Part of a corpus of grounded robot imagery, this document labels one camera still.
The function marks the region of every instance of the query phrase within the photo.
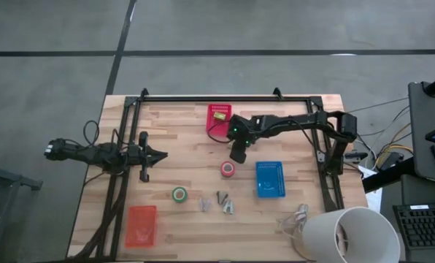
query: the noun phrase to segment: tape roll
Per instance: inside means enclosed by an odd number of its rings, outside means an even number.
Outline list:
[[[224,177],[231,177],[235,173],[235,166],[229,162],[224,161],[223,164],[220,165],[220,174]]]
[[[187,190],[183,187],[177,187],[172,190],[172,199],[175,202],[184,202],[188,197]]]

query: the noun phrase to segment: red tape roll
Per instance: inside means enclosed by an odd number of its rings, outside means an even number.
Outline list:
[[[235,173],[235,166],[229,162],[224,161],[223,164],[220,165],[220,174],[224,177],[231,177]]]

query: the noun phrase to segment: red plastic basket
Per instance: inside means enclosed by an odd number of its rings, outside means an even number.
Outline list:
[[[214,114],[218,113],[224,113],[226,114],[225,121],[218,120],[214,117]],[[209,134],[214,136],[223,136],[225,137],[227,135],[227,130],[229,128],[229,120],[231,119],[232,115],[232,106],[229,104],[209,104],[208,105],[208,114],[206,118],[206,132],[209,131],[213,125],[216,125],[212,130],[209,132]]]
[[[154,246],[156,236],[156,206],[135,206],[128,209],[126,248]]]

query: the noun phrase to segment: green tape roll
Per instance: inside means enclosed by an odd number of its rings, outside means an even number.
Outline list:
[[[172,199],[175,202],[184,202],[188,197],[187,190],[183,187],[177,187],[172,190]]]

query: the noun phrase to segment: blue container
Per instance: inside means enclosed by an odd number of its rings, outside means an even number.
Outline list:
[[[256,192],[259,198],[285,197],[282,162],[256,162]]]

